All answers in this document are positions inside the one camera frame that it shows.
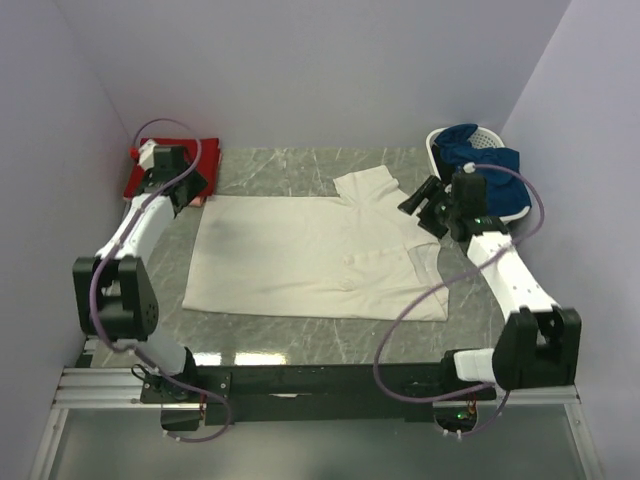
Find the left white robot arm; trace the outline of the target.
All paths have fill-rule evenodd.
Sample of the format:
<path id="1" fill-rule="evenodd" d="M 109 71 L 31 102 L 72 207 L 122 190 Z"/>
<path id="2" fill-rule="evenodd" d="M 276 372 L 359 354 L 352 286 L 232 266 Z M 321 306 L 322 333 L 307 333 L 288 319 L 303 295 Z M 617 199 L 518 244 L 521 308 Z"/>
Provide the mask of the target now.
<path id="1" fill-rule="evenodd" d="M 201 145 L 191 156 L 183 145 L 148 140 L 135 152 L 144 174 L 122 223 L 94 256 L 73 264 L 79 322 L 112 352 L 138 357 L 165 378 L 173 399 L 186 402 L 199 392 L 197 367 L 189 349 L 160 331 L 146 265 L 164 230 L 207 185 L 196 167 Z"/>

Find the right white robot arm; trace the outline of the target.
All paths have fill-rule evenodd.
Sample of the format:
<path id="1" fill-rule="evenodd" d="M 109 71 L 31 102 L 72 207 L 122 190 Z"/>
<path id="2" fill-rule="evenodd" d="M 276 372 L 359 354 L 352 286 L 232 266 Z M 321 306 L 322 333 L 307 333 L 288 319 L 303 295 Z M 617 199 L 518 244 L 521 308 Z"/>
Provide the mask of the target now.
<path id="1" fill-rule="evenodd" d="M 561 307 L 535 280 L 516 250 L 504 222 L 488 213 L 486 180 L 456 173 L 450 184 L 431 175 L 399 210 L 418 218 L 419 227 L 459 243 L 496 298 L 505 326 L 493 348 L 448 352 L 439 387 L 460 399 L 474 383 L 504 390 L 561 387 L 576 375 L 581 318 Z"/>

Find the cream white t shirt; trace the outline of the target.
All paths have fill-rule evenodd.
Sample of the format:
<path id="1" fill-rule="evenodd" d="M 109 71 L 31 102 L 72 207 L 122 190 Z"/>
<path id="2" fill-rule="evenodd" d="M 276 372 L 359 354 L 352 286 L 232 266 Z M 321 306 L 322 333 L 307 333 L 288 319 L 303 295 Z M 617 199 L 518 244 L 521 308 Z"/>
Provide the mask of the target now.
<path id="1" fill-rule="evenodd" d="M 202 214 L 183 306 L 238 315 L 397 318 L 439 284 L 439 240 L 398 210 L 385 166 L 334 197 L 218 196 Z"/>

